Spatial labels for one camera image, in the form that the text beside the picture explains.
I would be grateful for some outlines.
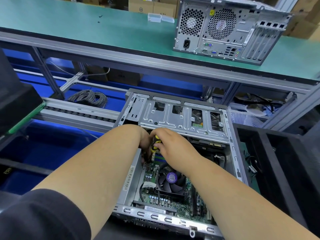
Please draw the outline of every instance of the barcode label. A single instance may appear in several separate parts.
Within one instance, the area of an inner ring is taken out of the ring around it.
[[[148,210],[148,211],[153,211],[153,212],[162,213],[162,214],[165,214],[165,213],[166,213],[165,210],[160,210],[160,209],[158,209],[158,208],[154,208],[154,207],[150,207],[150,206],[145,206],[144,209],[145,209],[145,210]]]
[[[130,182],[131,182],[131,179],[132,179],[132,175],[134,173],[134,168],[135,168],[135,166],[131,166],[130,167],[130,170],[128,172],[127,178],[126,178],[126,180],[124,182],[124,186],[123,186],[123,189],[122,189],[124,191],[128,191],[128,188],[129,188],[129,185],[130,185]]]

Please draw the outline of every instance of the rear fan grille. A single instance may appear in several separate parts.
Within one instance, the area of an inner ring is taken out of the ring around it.
[[[201,10],[187,8],[181,17],[181,33],[183,35],[193,35],[199,37],[203,19],[204,16]]]
[[[210,19],[208,30],[214,40],[221,40],[230,35],[237,23],[236,15],[231,9],[223,8]]]

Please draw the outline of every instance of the screwdriver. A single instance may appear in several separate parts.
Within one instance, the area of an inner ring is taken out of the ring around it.
[[[162,142],[162,140],[160,140],[160,138],[157,135],[155,135],[154,138],[153,138],[153,142],[152,142],[151,148],[150,148],[152,153],[155,153],[157,151],[157,149],[158,149],[156,146],[154,146],[154,144],[155,143],[161,143],[161,142]]]

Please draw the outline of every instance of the motherboard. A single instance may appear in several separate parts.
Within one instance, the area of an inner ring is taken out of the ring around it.
[[[173,173],[172,171],[174,171],[174,169],[171,170],[170,166],[166,163],[164,157],[160,153],[153,153],[151,163],[146,164],[144,181],[149,182],[149,185],[157,185],[157,188],[160,187],[160,184],[166,187],[167,181],[161,180],[161,177],[164,177],[164,170],[167,170],[167,174]],[[157,188],[155,187],[144,187],[141,189],[143,202],[148,203],[150,206],[149,209],[154,211],[157,211],[157,209],[172,209],[174,216],[216,225],[210,211],[207,209],[189,178],[183,176],[179,172],[175,172],[174,174],[175,176],[180,177],[178,178],[177,183],[183,181],[183,185],[179,184],[183,189],[183,193],[181,193],[180,188],[172,187],[174,184],[170,184],[172,188],[167,189],[169,191],[168,193],[164,193],[163,190],[156,190]],[[180,197],[176,196],[177,192],[174,190],[180,190]]]

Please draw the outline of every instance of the forearm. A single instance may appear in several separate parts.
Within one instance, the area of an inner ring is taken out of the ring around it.
[[[253,189],[206,158],[199,157],[190,172],[190,180],[226,240],[318,239]]]
[[[117,202],[141,139],[138,126],[112,129],[62,164],[34,189],[56,190],[68,197],[86,216],[93,238]]]

